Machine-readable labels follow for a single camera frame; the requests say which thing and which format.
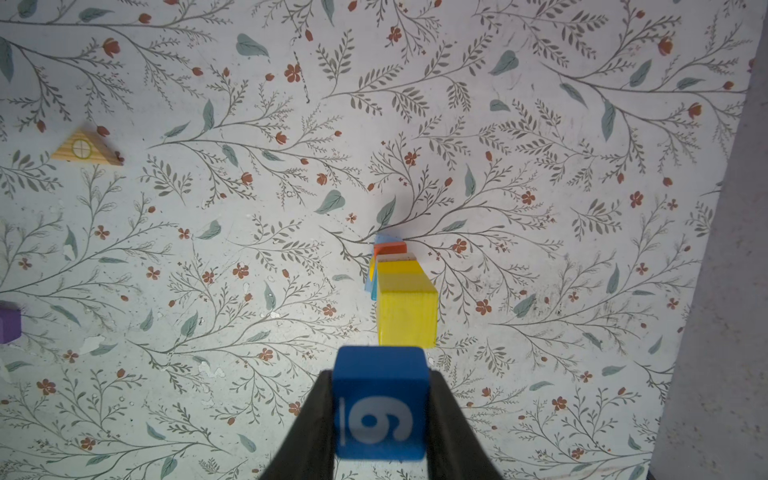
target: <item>green leaf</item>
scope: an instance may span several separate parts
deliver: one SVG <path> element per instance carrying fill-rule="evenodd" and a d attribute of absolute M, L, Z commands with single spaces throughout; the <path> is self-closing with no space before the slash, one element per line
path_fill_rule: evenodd
<path fill-rule="evenodd" d="M 338 190 L 331 190 L 326 195 L 326 199 L 323 200 L 323 203 L 320 205 L 320 208 L 315 210 L 316 214 L 327 214 L 331 210 L 335 210 L 337 208 L 341 208 L 346 203 L 346 200 L 344 200 L 344 197 L 341 196 L 341 193 Z"/>
<path fill-rule="evenodd" d="M 507 50 L 502 53 L 502 56 L 496 62 L 496 66 L 489 73 L 491 75 L 499 75 L 505 71 L 510 71 L 513 68 L 517 68 L 520 64 L 517 56 L 512 50 Z"/>
<path fill-rule="evenodd" d="M 619 373 L 621 370 L 624 369 L 625 366 L 606 366 L 603 368 L 603 376 L 609 376 L 615 373 Z"/>
<path fill-rule="evenodd" d="M 448 225 L 446 228 L 440 230 L 441 232 L 452 232 L 454 230 L 458 230 L 459 228 L 462 228 L 464 224 L 467 223 L 467 220 L 457 220 L 450 225 Z"/>
<path fill-rule="evenodd" d="M 13 50 L 11 50 L 11 44 L 3 37 L 0 37 L 0 71 L 5 80 L 11 83 L 13 78 Z"/>
<path fill-rule="evenodd" d="M 22 362 L 21 360 L 16 362 L 10 362 L 5 364 L 5 369 L 8 370 L 8 372 L 13 372 L 16 369 L 20 369 L 23 366 L 31 365 L 31 363 Z"/>
<path fill-rule="evenodd" d="M 629 478 L 627 480 L 637 480 L 640 478 L 641 475 L 643 475 L 643 472 L 645 472 L 645 468 L 641 466 L 637 466 L 634 468 L 632 473 L 630 473 Z"/>
<path fill-rule="evenodd" d="M 147 315 L 147 319 L 141 322 L 141 325 L 139 325 L 139 328 L 146 332 L 147 330 L 152 328 L 152 323 L 154 323 L 154 320 L 152 319 L 152 310 L 150 310 L 149 315 Z"/>
<path fill-rule="evenodd" d="M 603 341 L 602 341 L 602 340 L 598 340 L 598 338 L 597 338 L 596 336 L 592 335 L 592 334 L 591 334 L 591 333 L 589 333 L 589 332 L 587 332 L 587 333 L 582 333 L 582 335 L 583 335 L 583 336 L 585 336 L 585 337 L 587 337 L 587 338 L 589 339 L 589 341 L 590 341 L 590 342 L 592 342 L 592 344 L 593 344 L 594 346 L 596 346 L 596 347 L 597 347 L 597 348 L 599 348 L 600 350 L 602 350 L 602 349 L 603 349 Z"/>
<path fill-rule="evenodd" d="M 509 107 L 501 100 L 491 100 L 491 111 L 506 110 L 509 111 Z"/>
<path fill-rule="evenodd" d="M 656 343 L 653 344 L 651 348 L 648 349 L 648 353 L 653 355 L 654 353 L 659 351 L 659 348 L 661 348 L 661 339 L 664 338 L 664 335 L 660 336 L 658 340 L 656 340 Z"/>
<path fill-rule="evenodd" d="M 169 131 L 165 132 L 165 135 L 163 135 L 163 136 L 164 137 L 168 137 L 168 138 L 175 137 L 178 134 L 180 134 L 181 132 L 183 132 L 184 128 L 187 128 L 187 125 L 189 125 L 189 124 L 190 124 L 190 122 L 187 122 L 184 125 L 179 125 L 178 127 L 173 127 Z"/>
<path fill-rule="evenodd" d="M 113 345 L 105 345 L 103 343 L 99 343 L 98 348 L 96 350 L 91 351 L 91 355 L 93 356 L 104 355 L 105 353 L 109 353 L 116 346 L 118 346 L 117 343 Z"/>
<path fill-rule="evenodd" d="M 693 87 L 695 84 L 699 83 L 700 81 L 704 81 L 704 79 L 685 77 L 684 79 L 677 82 L 677 88 L 679 88 L 680 90 L 685 90 L 688 87 Z"/>
<path fill-rule="evenodd" d="M 392 219 L 392 214 L 395 213 L 395 201 L 397 197 L 392 198 L 392 201 L 379 210 L 379 214 L 376 215 L 376 222 L 380 223 L 382 227 L 389 225 L 389 221 Z"/>
<path fill-rule="evenodd" d="M 569 97 L 573 98 L 577 102 L 581 103 L 585 107 L 587 107 L 587 103 L 584 101 L 584 97 L 581 96 L 578 90 L 574 88 L 571 84 L 560 84 L 560 88 L 565 90 L 565 92 L 568 94 Z"/>
<path fill-rule="evenodd" d="M 605 113 L 600 125 L 603 127 L 603 137 L 608 141 L 611 134 L 614 133 L 614 120 L 616 119 L 616 107 L 608 100 L 605 101 Z"/>
<path fill-rule="evenodd" d="M 38 0 L 21 0 L 16 8 L 18 9 L 18 16 L 29 18 L 37 11 Z"/>
<path fill-rule="evenodd" d="M 320 0 L 320 3 L 323 5 L 323 10 L 326 11 L 326 15 L 328 15 L 329 22 L 333 25 L 333 0 Z"/>
<path fill-rule="evenodd" d="M 74 253 L 74 258 L 78 257 L 78 241 L 74 238 L 74 233 L 72 233 L 72 230 L 69 230 L 69 226 L 67 225 L 67 240 L 64 240 L 64 245 L 69 245 L 72 247 L 72 253 Z"/>
<path fill-rule="evenodd" d="M 112 13 L 112 10 L 104 10 L 103 8 L 86 8 L 82 12 L 80 12 L 80 21 L 83 23 L 88 23 L 91 20 L 95 20 L 96 18 L 103 17 L 107 13 Z"/>
<path fill-rule="evenodd" d="M 512 312 L 514 312 L 518 318 L 523 318 L 524 316 L 528 315 L 528 311 L 531 309 L 531 306 L 535 300 L 536 294 L 534 293 L 530 297 L 521 300 L 520 303 L 515 305 L 515 308 L 512 309 Z"/>
<path fill-rule="evenodd" d="M 208 228 L 205 229 L 203 233 L 197 236 L 200 240 L 210 240 L 214 238 L 216 235 L 221 233 L 221 225 L 219 225 L 218 220 L 214 220 L 210 222 L 208 225 Z"/>
<path fill-rule="evenodd" d="M 170 473 L 176 468 L 176 465 L 178 465 L 178 461 L 173 457 L 167 457 L 165 459 L 165 462 L 163 462 L 163 468 L 160 469 L 160 480 L 163 480 L 163 478 L 170 475 Z"/>
<path fill-rule="evenodd" d="M 237 155 L 235 155 L 235 150 L 230 147 L 229 145 L 222 145 L 221 151 L 224 152 L 224 155 L 227 157 L 227 159 L 230 161 L 232 165 L 235 167 L 238 165 L 237 163 Z"/>
<path fill-rule="evenodd" d="M 639 87 L 641 83 L 645 81 L 645 78 L 648 76 L 648 72 L 650 70 L 650 60 L 644 62 L 640 68 L 637 69 L 636 72 L 632 74 L 631 77 L 629 77 L 629 86 L 630 87 Z"/>
<path fill-rule="evenodd" d="M 272 293 L 272 289 L 270 288 L 270 285 L 267 282 L 264 282 L 264 285 L 266 285 L 266 288 L 264 289 L 264 299 L 266 300 L 266 307 L 272 311 L 275 309 L 275 305 L 277 305 L 277 299 L 275 298 L 275 294 Z"/>
<path fill-rule="evenodd" d="M 608 279 L 608 288 L 605 289 L 605 293 L 616 293 L 616 289 L 619 287 L 619 266 L 616 264 L 614 274 Z"/>
<path fill-rule="evenodd" d="M 72 313 L 69 310 L 65 309 L 63 306 L 51 305 L 51 310 L 53 310 L 54 312 L 59 312 L 61 315 L 66 316 L 69 320 L 80 325 L 80 321 L 78 320 L 78 318 L 72 315 Z"/>
<path fill-rule="evenodd" d="M 269 161 L 285 161 L 270 151 L 262 150 L 261 154 Z"/>
<path fill-rule="evenodd" d="M 91 457 L 90 460 L 85 464 L 88 465 L 96 465 L 97 463 L 102 463 L 107 458 L 110 458 L 112 455 L 96 455 L 95 457 Z"/>
<path fill-rule="evenodd" d="M 237 53 L 250 57 L 252 55 L 264 55 L 270 56 L 270 53 L 260 45 L 257 41 L 254 41 L 248 35 L 241 33 L 237 36 L 237 45 L 235 45 Z"/>
<path fill-rule="evenodd" d="M 464 176 L 464 185 L 466 187 L 464 193 L 467 197 L 471 197 L 475 194 L 477 183 L 475 182 L 475 176 L 472 175 L 472 170 L 469 170 L 469 165 L 467 165 L 467 174 Z"/>
<path fill-rule="evenodd" d="M 203 131 L 209 131 L 214 127 L 214 104 L 210 100 L 205 103 L 203 108 Z"/>
<path fill-rule="evenodd" d="M 528 387 L 528 390 L 531 390 L 532 392 L 535 392 L 536 390 L 540 389 L 541 387 L 549 386 L 549 385 L 554 385 L 554 384 L 550 383 L 550 382 L 537 382 L 537 383 L 534 383 L 533 385 L 531 385 L 530 387 Z"/>
<path fill-rule="evenodd" d="M 184 322 L 184 325 L 181 326 L 181 335 L 184 335 L 186 337 L 192 336 L 196 328 L 197 328 L 197 312 L 195 312 L 194 315 L 189 317 L 187 321 Z"/>
<path fill-rule="evenodd" d="M 260 342 L 261 340 L 266 339 L 270 335 L 269 330 L 264 330 L 263 332 L 258 332 L 256 335 L 250 337 L 246 342 Z"/>
<path fill-rule="evenodd" d="M 237 436 L 240 437 L 240 443 L 243 444 L 243 447 L 245 447 L 246 450 L 248 450 L 248 452 L 254 453 L 256 451 L 256 444 L 251 442 L 248 437 L 246 437 L 245 435 L 241 435 L 239 433 L 237 434 Z"/>
<path fill-rule="evenodd" d="M 634 441 L 632 435 L 629 435 L 629 441 L 627 442 L 627 445 L 629 445 L 629 448 L 633 450 L 640 450 L 640 446 Z"/>

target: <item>floral pattern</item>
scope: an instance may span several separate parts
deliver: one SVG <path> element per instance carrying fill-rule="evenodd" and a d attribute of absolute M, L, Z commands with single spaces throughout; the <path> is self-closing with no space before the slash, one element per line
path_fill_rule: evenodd
<path fill-rule="evenodd" d="M 258 475 L 378 233 L 506 477 L 644 478 L 764 0 L 87 3 L 0 5 L 6 478 Z"/>

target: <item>purple cube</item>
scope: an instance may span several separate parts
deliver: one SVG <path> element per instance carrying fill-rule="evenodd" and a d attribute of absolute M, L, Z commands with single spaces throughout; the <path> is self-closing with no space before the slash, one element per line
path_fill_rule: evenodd
<path fill-rule="evenodd" d="M 21 310 L 0 309 L 0 343 L 10 343 L 22 336 Z"/>

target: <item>triangular wooden block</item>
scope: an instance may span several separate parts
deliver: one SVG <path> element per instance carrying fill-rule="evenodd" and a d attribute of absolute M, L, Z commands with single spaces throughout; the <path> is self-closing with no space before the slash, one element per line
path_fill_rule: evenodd
<path fill-rule="evenodd" d="M 56 160 L 78 161 L 89 164 L 122 165 L 97 134 L 76 131 L 51 155 Z"/>

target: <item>orange flower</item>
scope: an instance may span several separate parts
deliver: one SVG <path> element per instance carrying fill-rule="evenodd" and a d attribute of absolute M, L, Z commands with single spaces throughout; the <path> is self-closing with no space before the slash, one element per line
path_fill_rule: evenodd
<path fill-rule="evenodd" d="M 397 41 L 402 38 L 402 33 L 400 33 L 400 29 L 397 27 L 389 27 L 389 36 L 387 36 L 387 40 L 394 41 L 397 43 Z"/>
<path fill-rule="evenodd" d="M 488 305 L 488 300 L 483 300 L 481 302 L 477 302 L 477 306 L 475 307 L 475 311 L 480 312 L 480 315 L 485 315 L 486 313 L 490 313 L 493 309 L 490 305 Z"/>
<path fill-rule="evenodd" d="M 80 448 L 83 450 L 93 450 L 94 445 L 96 445 L 96 441 L 88 437 L 80 441 Z"/>
<path fill-rule="evenodd" d="M 416 158 L 419 156 L 415 151 L 406 154 L 406 165 L 411 167 L 416 165 Z"/>
<path fill-rule="evenodd" d="M 288 77 L 288 83 L 293 83 L 294 81 L 301 80 L 301 77 L 299 74 L 301 73 L 301 67 L 299 64 L 296 64 L 294 67 L 291 64 L 288 64 L 287 70 L 285 70 L 284 75 Z"/>
<path fill-rule="evenodd" d="M 272 350 L 261 349 L 261 353 L 256 355 L 256 357 L 258 359 L 262 359 L 265 362 L 269 362 L 270 359 L 273 357 L 272 353 L 273 353 Z"/>
<path fill-rule="evenodd" d="M 71 350 L 67 350 L 67 352 L 62 355 L 64 357 L 64 360 L 69 360 L 70 363 L 74 363 L 74 359 L 78 358 L 79 355 L 77 353 L 73 353 Z"/>
<path fill-rule="evenodd" d="M 462 240 L 462 239 L 460 239 L 460 238 L 457 238 L 457 239 L 456 239 L 456 243 L 454 243 L 453 245 L 451 245 L 451 248 L 452 248 L 452 249 L 453 249 L 453 251 L 455 251 L 456 253 L 461 253 L 461 252 L 463 252 L 464 250 L 467 250 L 467 241 L 466 241 L 466 240 Z"/>
<path fill-rule="evenodd" d="M 99 225 L 94 232 L 96 237 L 100 237 L 102 240 L 106 240 L 109 237 L 109 230 L 104 230 L 104 225 Z"/>
<path fill-rule="evenodd" d="M 155 270 L 153 266 L 150 266 L 149 268 L 147 268 L 147 270 L 149 270 L 147 272 L 147 278 L 151 278 L 152 280 L 157 280 L 157 278 L 160 276 L 160 271 Z"/>
<path fill-rule="evenodd" d="M 295 416 L 299 416 L 301 413 L 301 402 L 289 403 L 288 413 L 293 413 Z"/>
<path fill-rule="evenodd" d="M 240 264 L 238 263 L 237 268 L 232 269 L 232 274 L 242 280 L 245 276 L 248 276 L 248 266 L 247 265 L 240 266 Z"/>
<path fill-rule="evenodd" d="M 525 193 L 522 195 L 522 197 L 521 197 L 521 198 L 522 198 L 522 200 L 523 200 L 523 203 L 524 203 L 524 204 L 526 204 L 526 205 L 530 205 L 530 204 L 531 204 L 531 202 L 534 202 L 534 201 L 536 201 L 536 196 L 535 196 L 535 195 L 531 195 L 531 192 L 525 192 Z"/>
<path fill-rule="evenodd" d="M 109 58 L 114 58 L 114 55 L 120 53 L 120 44 L 114 38 L 104 40 L 104 44 L 101 47 L 104 49 L 104 53 L 109 55 Z"/>
<path fill-rule="evenodd" d="M 672 41 L 669 37 L 664 37 L 659 42 L 659 53 L 662 56 L 667 56 L 672 53 Z"/>
<path fill-rule="evenodd" d="M 640 192 L 635 192 L 632 195 L 629 196 L 630 202 L 632 202 L 631 206 L 632 208 L 639 207 L 643 204 L 643 194 Z"/>
<path fill-rule="evenodd" d="M 38 382 L 38 388 L 43 391 L 43 395 L 45 396 L 56 393 L 56 384 L 49 382 L 48 379 L 43 379 L 42 382 Z"/>
<path fill-rule="evenodd" d="M 558 399 L 552 399 L 552 405 L 554 405 L 554 410 L 557 412 L 558 410 L 565 410 L 568 404 L 568 400 L 564 399 L 563 397 L 559 396 Z"/>
<path fill-rule="evenodd" d="M 698 117 L 701 115 L 701 104 L 699 102 L 696 102 L 695 104 L 688 107 L 688 116 L 691 120 L 694 119 L 694 117 Z"/>

